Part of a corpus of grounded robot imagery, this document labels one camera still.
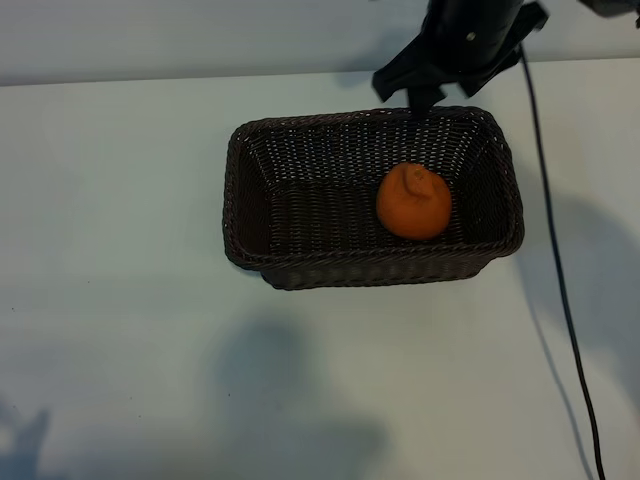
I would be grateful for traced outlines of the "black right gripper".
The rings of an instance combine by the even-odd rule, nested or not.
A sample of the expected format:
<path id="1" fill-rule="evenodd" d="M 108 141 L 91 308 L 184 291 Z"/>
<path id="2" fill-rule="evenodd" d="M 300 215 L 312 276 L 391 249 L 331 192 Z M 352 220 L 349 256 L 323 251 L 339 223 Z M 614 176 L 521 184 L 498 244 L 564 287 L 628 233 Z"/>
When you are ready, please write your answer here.
<path id="1" fill-rule="evenodd" d="M 446 98 L 445 85 L 472 97 L 516 65 L 521 43 L 547 20 L 537 1 L 431 1 L 420 33 L 373 74 L 372 87 L 383 102 L 404 90 L 411 115 L 424 118 Z"/>

